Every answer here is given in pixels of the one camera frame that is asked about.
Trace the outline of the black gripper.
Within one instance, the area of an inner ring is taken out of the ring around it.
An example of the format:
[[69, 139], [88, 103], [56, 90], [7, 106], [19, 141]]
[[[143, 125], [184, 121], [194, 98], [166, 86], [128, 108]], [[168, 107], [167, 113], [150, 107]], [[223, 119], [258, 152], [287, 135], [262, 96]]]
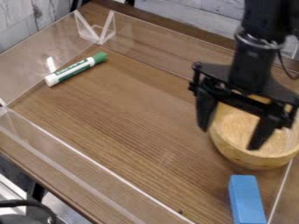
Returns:
[[299, 110], [299, 94], [287, 89], [274, 78], [260, 91], [244, 89], [230, 83], [230, 67], [194, 62], [194, 76], [188, 89], [196, 99], [198, 125], [203, 131], [211, 126], [211, 118], [222, 102], [260, 118], [247, 149], [260, 149], [279, 128], [291, 128]]

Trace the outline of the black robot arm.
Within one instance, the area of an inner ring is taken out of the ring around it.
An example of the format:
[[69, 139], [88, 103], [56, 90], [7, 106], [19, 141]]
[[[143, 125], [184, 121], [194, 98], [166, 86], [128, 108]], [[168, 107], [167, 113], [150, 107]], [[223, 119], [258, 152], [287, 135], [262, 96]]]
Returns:
[[246, 0], [236, 50], [228, 66], [192, 64], [188, 89], [196, 98], [202, 130], [211, 126], [218, 104], [259, 117], [247, 149], [258, 150], [276, 130], [291, 128], [299, 111], [299, 94], [271, 75], [288, 36], [299, 39], [299, 0]]

